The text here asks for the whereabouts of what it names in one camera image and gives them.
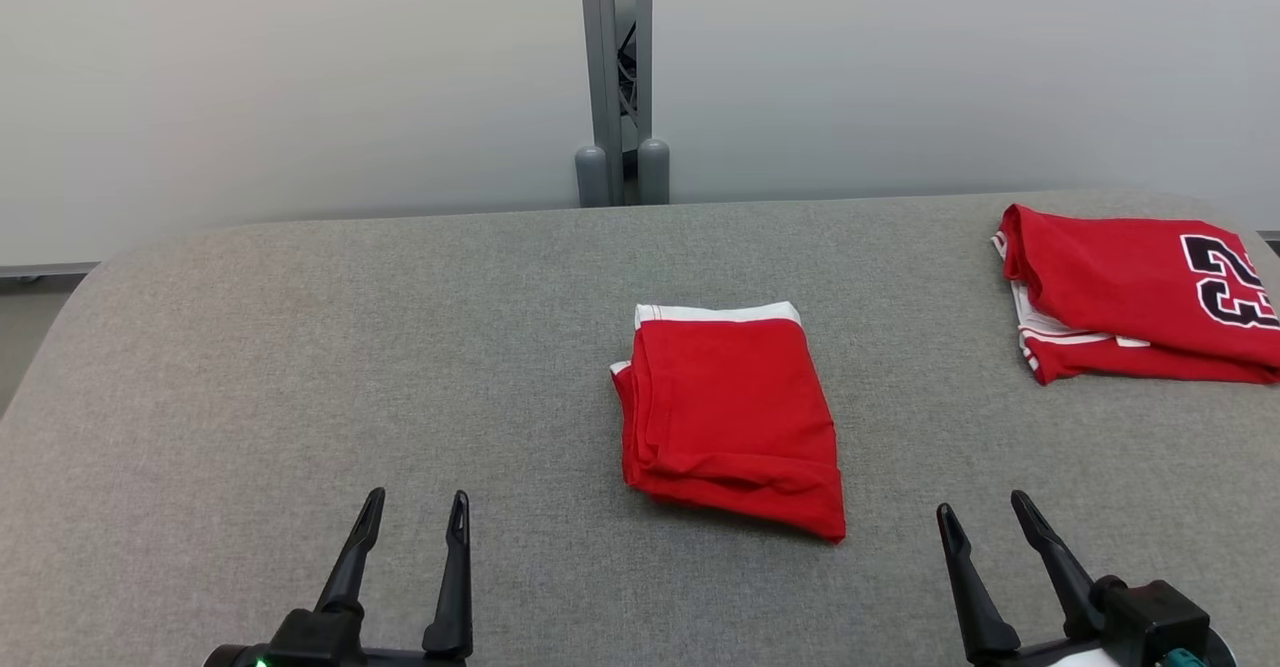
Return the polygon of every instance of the white wall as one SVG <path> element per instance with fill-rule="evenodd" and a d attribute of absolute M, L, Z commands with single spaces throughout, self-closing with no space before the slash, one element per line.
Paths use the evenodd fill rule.
<path fill-rule="evenodd" d="M 1280 229 L 1280 0 L 654 0 L 675 201 L 1138 187 Z"/>
<path fill-rule="evenodd" d="M 174 230 L 570 207 L 581 0 L 0 0 L 0 266 Z"/>

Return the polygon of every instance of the cable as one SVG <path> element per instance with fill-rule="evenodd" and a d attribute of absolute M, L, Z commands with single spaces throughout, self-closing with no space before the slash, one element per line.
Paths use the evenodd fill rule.
<path fill-rule="evenodd" d="M 630 101 L 630 99 L 627 99 L 626 93 L 622 93 L 622 88 L 621 87 L 618 88 L 618 99 L 622 99 L 622 109 L 626 110 L 628 115 L 631 115 L 631 119 L 632 120 L 637 119 L 636 114 L 635 114 L 635 110 L 631 109 L 631 101 Z"/>
<path fill-rule="evenodd" d="M 636 23 L 631 23 L 631 29 L 627 29 L 626 37 L 622 37 L 622 47 L 618 47 L 618 58 L 620 58 L 620 60 L 621 60 L 623 52 L 627 51 L 627 42 L 631 42 L 631 38 L 635 37 L 635 35 L 636 35 Z"/>

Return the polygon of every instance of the white trim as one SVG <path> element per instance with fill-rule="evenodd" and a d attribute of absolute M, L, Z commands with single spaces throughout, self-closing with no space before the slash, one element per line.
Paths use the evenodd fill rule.
<path fill-rule="evenodd" d="M 1042 334 L 1038 333 L 1037 330 L 1023 326 L 1019 326 L 1018 330 L 1019 334 L 1021 334 L 1023 338 L 1025 339 L 1038 339 L 1039 342 L 1051 342 L 1053 344 L 1089 344 L 1092 342 L 1106 342 L 1107 339 L 1112 338 L 1112 335 L 1105 333 L 1051 335 L 1051 334 Z"/>
<path fill-rule="evenodd" d="M 673 323 L 755 323 L 791 320 L 800 324 L 800 312 L 790 302 L 764 303 L 744 310 L 703 310 L 701 307 L 667 307 L 662 303 L 636 303 L 636 329 L 640 323 L 668 320 Z"/>

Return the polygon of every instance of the gray tabletop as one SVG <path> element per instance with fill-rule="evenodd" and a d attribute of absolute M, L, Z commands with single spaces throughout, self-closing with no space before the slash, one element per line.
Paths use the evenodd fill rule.
<path fill-rule="evenodd" d="M 987 242 L 1015 200 L 1230 225 L 1073 192 L 303 221 L 125 253 L 0 422 L 4 663 L 173 667 L 264 641 L 378 485 L 366 645 L 419 643 L 461 488 L 475 664 L 960 664 L 940 502 L 1024 643 L 1061 625 L 1009 508 L 1021 488 L 1094 576 L 1169 580 L 1243 664 L 1274 662 L 1280 392 L 1038 387 Z M 781 300 L 836 417 L 838 547 L 621 478 L 607 366 L 634 305 Z"/>

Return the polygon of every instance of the folded red jersey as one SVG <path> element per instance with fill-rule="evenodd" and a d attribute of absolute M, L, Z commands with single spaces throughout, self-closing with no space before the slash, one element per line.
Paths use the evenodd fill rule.
<path fill-rule="evenodd" d="M 993 242 L 1041 384 L 1087 371 L 1280 382 L 1280 319 L 1230 230 L 1012 205 Z"/>
<path fill-rule="evenodd" d="M 791 303 L 636 307 L 622 402 L 622 475 L 654 499 L 845 539 L 836 430 Z"/>

